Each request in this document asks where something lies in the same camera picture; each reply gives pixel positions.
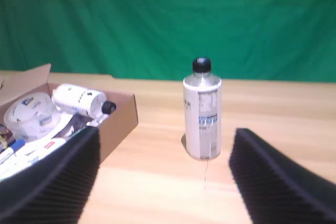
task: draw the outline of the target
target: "box flap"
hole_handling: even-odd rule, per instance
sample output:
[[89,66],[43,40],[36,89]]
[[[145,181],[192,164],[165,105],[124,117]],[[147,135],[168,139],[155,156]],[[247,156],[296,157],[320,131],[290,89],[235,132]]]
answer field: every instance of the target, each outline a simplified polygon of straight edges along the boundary
[[18,98],[20,95],[38,88],[47,82],[51,64],[32,68],[6,79],[0,90],[0,105]]

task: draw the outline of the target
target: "blue pen cap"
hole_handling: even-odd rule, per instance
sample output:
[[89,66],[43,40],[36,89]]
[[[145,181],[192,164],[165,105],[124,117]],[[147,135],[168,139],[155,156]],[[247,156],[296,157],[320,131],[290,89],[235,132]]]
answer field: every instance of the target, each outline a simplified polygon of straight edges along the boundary
[[16,140],[16,142],[14,144],[11,145],[11,148],[13,149],[14,152],[16,152],[18,149],[20,149],[25,144],[26,144],[26,142],[22,138],[20,138],[20,139]]

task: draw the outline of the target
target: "ribbed black pad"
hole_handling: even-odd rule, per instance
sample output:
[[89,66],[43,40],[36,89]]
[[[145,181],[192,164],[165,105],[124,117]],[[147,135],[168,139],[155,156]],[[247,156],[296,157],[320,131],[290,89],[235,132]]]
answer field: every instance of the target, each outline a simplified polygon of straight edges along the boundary
[[0,183],[0,223],[77,223],[100,164],[99,131],[87,127]]
[[229,166],[254,224],[336,223],[336,185],[252,131],[237,129]]

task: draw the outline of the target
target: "packing tape roll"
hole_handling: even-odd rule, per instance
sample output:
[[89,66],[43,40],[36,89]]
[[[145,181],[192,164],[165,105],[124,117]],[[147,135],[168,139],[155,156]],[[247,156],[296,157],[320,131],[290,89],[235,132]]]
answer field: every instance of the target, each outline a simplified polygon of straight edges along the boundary
[[47,93],[37,92],[20,98],[6,111],[4,122],[16,139],[37,140],[52,131],[61,113]]

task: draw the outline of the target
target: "pen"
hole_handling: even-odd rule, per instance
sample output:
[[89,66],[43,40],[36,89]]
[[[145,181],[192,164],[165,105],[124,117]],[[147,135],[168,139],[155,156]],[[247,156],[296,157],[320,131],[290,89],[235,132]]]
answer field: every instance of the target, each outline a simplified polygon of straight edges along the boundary
[[0,154],[0,164],[5,162],[7,159],[10,158],[15,152],[17,152],[21,147],[23,147],[26,142],[23,139],[17,140],[14,144],[8,147]]

